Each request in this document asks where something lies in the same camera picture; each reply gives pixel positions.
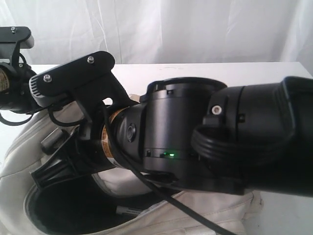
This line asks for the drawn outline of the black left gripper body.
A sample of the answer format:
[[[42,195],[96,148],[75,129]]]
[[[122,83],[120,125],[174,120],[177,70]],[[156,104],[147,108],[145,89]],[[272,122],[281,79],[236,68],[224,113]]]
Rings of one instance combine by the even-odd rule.
[[[29,80],[36,73],[28,64],[0,64],[0,109],[17,114],[30,114],[40,109],[33,99]]]

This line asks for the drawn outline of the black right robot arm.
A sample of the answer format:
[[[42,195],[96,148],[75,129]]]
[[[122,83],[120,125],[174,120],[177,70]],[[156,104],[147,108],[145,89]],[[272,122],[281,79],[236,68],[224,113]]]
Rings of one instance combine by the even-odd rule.
[[[313,194],[313,81],[228,87],[197,77],[151,83],[139,101],[106,86],[84,120],[40,168],[36,185],[115,167],[177,190]]]

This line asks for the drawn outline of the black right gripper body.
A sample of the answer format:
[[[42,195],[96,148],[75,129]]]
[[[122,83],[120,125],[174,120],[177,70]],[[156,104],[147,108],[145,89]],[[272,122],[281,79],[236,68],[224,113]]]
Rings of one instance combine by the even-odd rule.
[[[115,106],[103,105],[96,109],[90,124],[85,119],[66,141],[53,153],[52,157],[68,159],[79,173],[79,177],[114,168],[102,147],[102,132],[105,117],[115,111]]]

